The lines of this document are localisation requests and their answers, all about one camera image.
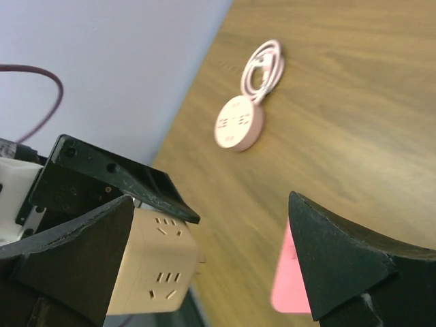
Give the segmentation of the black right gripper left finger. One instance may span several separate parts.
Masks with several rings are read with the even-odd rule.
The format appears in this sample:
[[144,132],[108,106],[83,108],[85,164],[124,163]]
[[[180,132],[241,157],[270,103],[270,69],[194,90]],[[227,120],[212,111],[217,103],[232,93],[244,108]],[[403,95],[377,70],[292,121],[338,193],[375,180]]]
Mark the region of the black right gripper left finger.
[[1,247],[2,326],[102,326],[134,216],[121,196]]

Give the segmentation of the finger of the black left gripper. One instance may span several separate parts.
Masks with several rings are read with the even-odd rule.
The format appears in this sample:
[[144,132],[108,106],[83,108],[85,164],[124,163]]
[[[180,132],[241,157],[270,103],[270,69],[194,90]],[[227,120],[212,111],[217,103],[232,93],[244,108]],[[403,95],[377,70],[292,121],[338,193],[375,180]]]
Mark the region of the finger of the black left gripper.
[[183,221],[200,222],[167,173],[66,134],[57,138],[29,200],[77,217],[123,195]]

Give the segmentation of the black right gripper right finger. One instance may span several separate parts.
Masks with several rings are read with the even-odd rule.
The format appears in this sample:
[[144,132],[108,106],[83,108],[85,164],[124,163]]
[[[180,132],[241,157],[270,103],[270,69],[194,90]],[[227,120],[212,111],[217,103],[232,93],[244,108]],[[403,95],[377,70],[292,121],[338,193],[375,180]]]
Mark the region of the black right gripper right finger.
[[295,191],[288,210],[320,326],[435,325],[435,250],[375,232]]

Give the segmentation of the beige cube socket adapter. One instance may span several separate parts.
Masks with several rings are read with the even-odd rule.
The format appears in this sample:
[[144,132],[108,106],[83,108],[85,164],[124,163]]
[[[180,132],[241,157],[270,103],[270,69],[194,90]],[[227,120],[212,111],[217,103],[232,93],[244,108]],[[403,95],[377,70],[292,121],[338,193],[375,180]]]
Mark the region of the beige cube socket adapter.
[[199,245],[184,221],[136,208],[107,314],[178,310],[201,259]]

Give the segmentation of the round pink power strip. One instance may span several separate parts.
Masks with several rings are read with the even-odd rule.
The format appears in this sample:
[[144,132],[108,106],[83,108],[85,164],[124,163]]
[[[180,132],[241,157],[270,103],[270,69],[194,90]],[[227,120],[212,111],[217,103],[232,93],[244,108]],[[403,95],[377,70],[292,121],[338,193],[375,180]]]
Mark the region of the round pink power strip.
[[215,142],[223,149],[246,151],[260,137],[264,121],[264,111],[259,105],[244,95],[233,97],[217,116]]

